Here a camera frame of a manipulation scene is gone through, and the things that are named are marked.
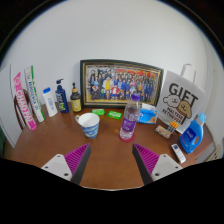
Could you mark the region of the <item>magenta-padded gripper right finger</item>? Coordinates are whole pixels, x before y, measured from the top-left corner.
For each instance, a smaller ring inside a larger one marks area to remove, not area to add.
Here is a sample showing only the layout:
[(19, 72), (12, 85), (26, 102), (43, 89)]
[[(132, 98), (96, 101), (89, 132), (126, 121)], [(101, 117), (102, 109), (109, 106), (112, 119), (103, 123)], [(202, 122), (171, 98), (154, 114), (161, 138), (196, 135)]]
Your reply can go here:
[(132, 153), (145, 185), (182, 169), (169, 155), (155, 152), (134, 143)]

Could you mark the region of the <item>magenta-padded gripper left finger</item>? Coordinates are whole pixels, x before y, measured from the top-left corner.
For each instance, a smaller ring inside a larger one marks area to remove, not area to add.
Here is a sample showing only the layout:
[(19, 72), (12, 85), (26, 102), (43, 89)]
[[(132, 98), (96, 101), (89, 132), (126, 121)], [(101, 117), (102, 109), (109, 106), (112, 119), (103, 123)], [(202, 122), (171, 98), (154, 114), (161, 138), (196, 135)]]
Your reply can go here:
[(66, 155), (56, 154), (42, 166), (42, 169), (79, 185), (90, 154), (91, 144), (88, 143)]

